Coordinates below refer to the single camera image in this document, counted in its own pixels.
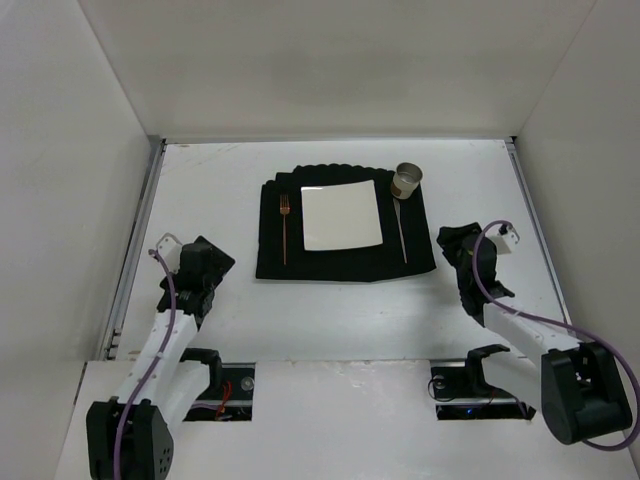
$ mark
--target black placemat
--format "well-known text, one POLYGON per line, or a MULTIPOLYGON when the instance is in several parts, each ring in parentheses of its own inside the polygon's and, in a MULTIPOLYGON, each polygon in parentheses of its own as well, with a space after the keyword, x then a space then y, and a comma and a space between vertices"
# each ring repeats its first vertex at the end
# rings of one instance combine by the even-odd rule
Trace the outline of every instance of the black placemat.
POLYGON ((260 232, 256 278, 274 280, 329 280, 374 282, 429 272, 436 268, 429 238, 421 187, 400 201, 404 243, 408 263, 404 263, 400 233, 390 185, 393 172, 352 165, 296 167, 292 173, 278 173, 262 186, 260 232), (349 250, 308 252, 302 229, 303 186, 342 185, 373 180, 382 245, 349 250), (287 215, 287 265, 282 261, 282 216, 280 195, 289 195, 287 215))

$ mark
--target white table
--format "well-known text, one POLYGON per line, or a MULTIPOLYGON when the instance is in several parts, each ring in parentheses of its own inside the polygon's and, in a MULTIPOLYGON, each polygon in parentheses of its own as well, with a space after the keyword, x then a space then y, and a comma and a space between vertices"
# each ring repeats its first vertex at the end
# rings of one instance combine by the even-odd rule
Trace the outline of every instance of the white table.
MULTIPOLYGON (((89 478, 85 416, 130 362, 91 362, 56 480, 89 478)), ((438 421, 429 363, 258 363, 253 420, 183 423, 171 479, 630 480, 628 451, 558 443, 532 422, 438 421)), ((620 441, 610 435, 602 443, 620 441)))
MULTIPOLYGON (((527 310, 561 318, 523 194, 501 140, 358 140, 171 145, 143 252, 167 231, 198 235, 237 263, 216 291, 195 345, 227 362, 465 357, 501 341, 462 309, 455 271, 435 239, 441 226, 511 220, 522 241, 500 257, 498 278, 527 310), (375 284, 258 281, 261 185, 301 164, 351 163, 424 172, 423 192, 437 270, 375 284)), ((118 359, 140 350, 160 298, 162 272, 143 254, 118 359)))

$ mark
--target cup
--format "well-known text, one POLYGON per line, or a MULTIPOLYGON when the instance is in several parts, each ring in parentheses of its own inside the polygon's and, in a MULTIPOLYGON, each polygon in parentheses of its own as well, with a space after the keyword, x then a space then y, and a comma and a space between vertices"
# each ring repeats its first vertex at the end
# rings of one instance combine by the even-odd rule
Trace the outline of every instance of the cup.
POLYGON ((396 167, 396 173, 391 182, 391 195, 399 200, 406 200, 420 185, 422 170, 413 163, 401 163, 396 167))

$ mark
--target copper fork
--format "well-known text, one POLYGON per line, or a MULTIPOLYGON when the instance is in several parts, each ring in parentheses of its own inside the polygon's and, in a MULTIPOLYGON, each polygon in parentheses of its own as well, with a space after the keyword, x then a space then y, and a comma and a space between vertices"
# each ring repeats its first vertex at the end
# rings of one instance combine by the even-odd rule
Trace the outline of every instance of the copper fork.
POLYGON ((291 213, 289 206, 289 195, 280 195, 280 215, 282 215, 282 258, 284 265, 287 264, 287 215, 291 213))

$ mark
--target white wall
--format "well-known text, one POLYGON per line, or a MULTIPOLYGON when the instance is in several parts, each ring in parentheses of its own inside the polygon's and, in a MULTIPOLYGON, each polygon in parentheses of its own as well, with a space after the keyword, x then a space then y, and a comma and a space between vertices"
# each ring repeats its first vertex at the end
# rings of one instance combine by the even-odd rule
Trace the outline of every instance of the white wall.
POLYGON ((76 0, 0 0, 0 478, 52 478, 149 145, 76 0))
POLYGON ((573 320, 638 374, 639 25, 638 0, 598 0, 517 141, 573 320))
POLYGON ((516 134, 594 0, 80 0, 149 133, 516 134))

